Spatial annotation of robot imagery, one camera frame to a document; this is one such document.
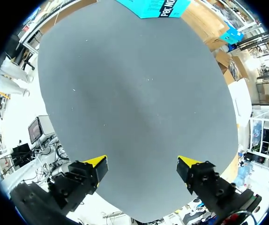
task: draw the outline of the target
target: shoe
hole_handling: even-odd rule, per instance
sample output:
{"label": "shoe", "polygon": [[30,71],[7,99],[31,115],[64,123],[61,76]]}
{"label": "shoe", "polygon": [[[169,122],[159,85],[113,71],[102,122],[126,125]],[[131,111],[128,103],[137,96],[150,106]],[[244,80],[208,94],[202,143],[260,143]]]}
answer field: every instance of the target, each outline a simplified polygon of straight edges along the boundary
{"label": "shoe", "polygon": [[26,75],[28,83],[33,82],[33,76]]}
{"label": "shoe", "polygon": [[29,90],[25,90],[23,93],[23,97],[29,97],[29,95],[30,95]]}

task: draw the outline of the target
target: cyan box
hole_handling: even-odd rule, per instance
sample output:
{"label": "cyan box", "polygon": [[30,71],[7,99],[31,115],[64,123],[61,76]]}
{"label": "cyan box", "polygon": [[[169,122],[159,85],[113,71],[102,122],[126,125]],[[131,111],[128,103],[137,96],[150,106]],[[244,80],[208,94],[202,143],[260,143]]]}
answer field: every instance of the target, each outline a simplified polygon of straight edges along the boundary
{"label": "cyan box", "polygon": [[228,25],[229,30],[221,35],[220,38],[231,45],[241,41],[244,35],[232,27],[228,22],[225,23]]}
{"label": "cyan box", "polygon": [[117,0],[138,17],[180,17],[191,0]]}

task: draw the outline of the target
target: gray tabletop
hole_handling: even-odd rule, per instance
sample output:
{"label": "gray tabletop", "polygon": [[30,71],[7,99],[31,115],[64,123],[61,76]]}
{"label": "gray tabletop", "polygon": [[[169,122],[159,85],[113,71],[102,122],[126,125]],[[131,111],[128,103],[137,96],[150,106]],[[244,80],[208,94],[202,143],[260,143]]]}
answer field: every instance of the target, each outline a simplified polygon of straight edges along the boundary
{"label": "gray tabletop", "polygon": [[46,109],[72,161],[108,156],[97,193],[141,222],[192,200],[177,156],[222,172],[237,151],[232,99],[206,45],[180,18],[139,19],[113,0],[43,36]]}

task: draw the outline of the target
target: bolt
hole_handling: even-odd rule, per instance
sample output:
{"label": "bolt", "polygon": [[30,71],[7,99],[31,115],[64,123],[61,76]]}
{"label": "bolt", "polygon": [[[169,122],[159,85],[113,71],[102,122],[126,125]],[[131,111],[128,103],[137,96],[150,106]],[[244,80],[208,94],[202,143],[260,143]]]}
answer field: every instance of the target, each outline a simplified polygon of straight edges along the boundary
{"label": "bolt", "polygon": [[216,196],[221,196],[222,194],[224,193],[224,190],[223,189],[219,189],[216,193]]}
{"label": "bolt", "polygon": [[208,176],[206,176],[206,175],[204,175],[203,177],[202,177],[202,181],[206,181],[206,180],[208,180]]}

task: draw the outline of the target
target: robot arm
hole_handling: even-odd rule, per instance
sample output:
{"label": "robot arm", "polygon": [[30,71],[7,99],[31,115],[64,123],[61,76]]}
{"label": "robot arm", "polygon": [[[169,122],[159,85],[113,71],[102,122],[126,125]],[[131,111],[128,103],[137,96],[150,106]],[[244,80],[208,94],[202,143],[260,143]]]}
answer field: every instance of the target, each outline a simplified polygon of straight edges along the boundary
{"label": "robot arm", "polygon": [[[216,225],[240,225],[262,198],[254,196],[249,189],[242,194],[236,193],[235,184],[221,178],[214,167],[209,161],[189,167],[178,158],[177,172],[186,183],[188,191],[191,194],[195,192],[208,210],[217,215]],[[21,183],[10,193],[27,223],[77,224],[68,219],[66,214],[74,211],[87,194],[96,191],[98,183],[108,171],[107,158],[104,157],[96,166],[76,161],[68,168],[69,172],[60,173],[53,178],[54,182],[48,180],[49,192],[35,183]]]}
{"label": "robot arm", "polygon": [[177,172],[186,183],[188,191],[195,192],[210,212],[217,215],[215,224],[241,224],[262,200],[250,189],[236,192],[236,184],[228,183],[214,171],[215,166],[206,161],[189,167],[178,158]]}

